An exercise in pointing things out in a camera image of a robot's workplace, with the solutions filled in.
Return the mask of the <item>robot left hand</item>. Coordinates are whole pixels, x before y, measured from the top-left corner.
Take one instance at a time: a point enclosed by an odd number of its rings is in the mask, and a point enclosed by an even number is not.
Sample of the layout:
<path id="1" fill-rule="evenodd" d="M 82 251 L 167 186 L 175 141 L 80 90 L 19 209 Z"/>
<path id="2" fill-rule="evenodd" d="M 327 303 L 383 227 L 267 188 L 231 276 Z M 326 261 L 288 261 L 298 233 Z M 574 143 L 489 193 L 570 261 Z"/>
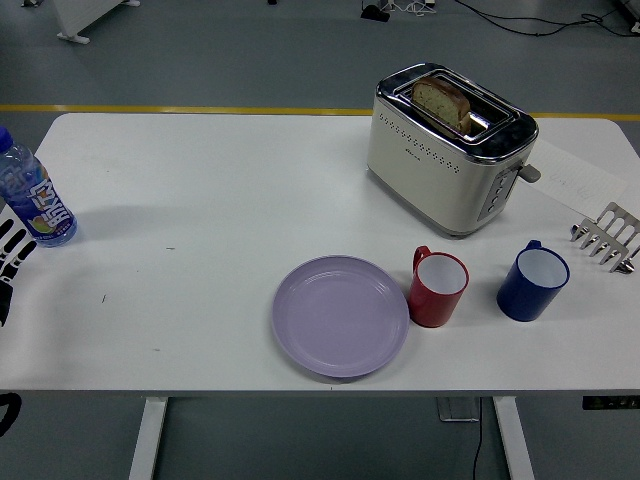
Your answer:
<path id="1" fill-rule="evenodd" d="M 19 228 L 13 231 L 14 220 L 6 219 L 1 223 L 1 326 L 4 327 L 9 316 L 13 298 L 12 281 L 20 266 L 36 249 L 35 240 L 23 243 L 27 230 Z"/>

